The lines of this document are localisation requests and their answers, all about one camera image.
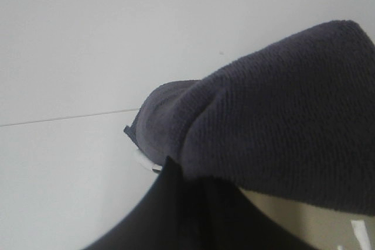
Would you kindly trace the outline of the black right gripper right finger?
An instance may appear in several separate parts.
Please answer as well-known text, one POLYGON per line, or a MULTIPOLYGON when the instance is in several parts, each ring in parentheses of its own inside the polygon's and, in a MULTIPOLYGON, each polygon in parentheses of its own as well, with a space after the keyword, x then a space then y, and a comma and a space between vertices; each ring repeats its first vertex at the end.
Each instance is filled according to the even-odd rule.
POLYGON ((206 179, 204 192, 206 249, 314 249, 273 222, 233 184, 206 179))

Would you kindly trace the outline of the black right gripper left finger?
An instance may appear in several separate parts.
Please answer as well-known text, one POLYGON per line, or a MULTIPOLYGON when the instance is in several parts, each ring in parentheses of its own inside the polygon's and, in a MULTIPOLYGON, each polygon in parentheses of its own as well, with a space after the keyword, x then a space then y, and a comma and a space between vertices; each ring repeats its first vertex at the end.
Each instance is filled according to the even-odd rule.
POLYGON ((136 207, 87 249, 206 249, 204 188, 168 159, 136 207))

